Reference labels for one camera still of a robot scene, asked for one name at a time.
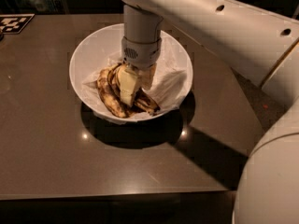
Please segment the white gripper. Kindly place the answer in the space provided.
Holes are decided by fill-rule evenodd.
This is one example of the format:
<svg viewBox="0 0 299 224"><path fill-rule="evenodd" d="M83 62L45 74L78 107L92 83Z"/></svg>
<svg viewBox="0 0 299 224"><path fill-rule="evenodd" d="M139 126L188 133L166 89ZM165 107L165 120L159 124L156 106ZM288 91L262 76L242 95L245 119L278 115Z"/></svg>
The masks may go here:
<svg viewBox="0 0 299 224"><path fill-rule="evenodd" d="M128 64L122 64L117 78L119 81L120 98L123 103L132 106L135 94L140 86L148 91L151 89L156 71L156 62L161 53L162 39L153 43L136 43L124 37L121 41L121 53Z"/></svg>

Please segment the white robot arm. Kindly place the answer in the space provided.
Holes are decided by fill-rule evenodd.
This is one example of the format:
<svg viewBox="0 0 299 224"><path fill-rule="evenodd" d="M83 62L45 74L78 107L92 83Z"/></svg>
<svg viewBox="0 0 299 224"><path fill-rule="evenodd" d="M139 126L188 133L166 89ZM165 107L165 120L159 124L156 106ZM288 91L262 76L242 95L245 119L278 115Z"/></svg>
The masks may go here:
<svg viewBox="0 0 299 224"><path fill-rule="evenodd" d="M232 224L299 224L296 20L234 0L122 0L164 17L287 107L249 155Z"/></svg>

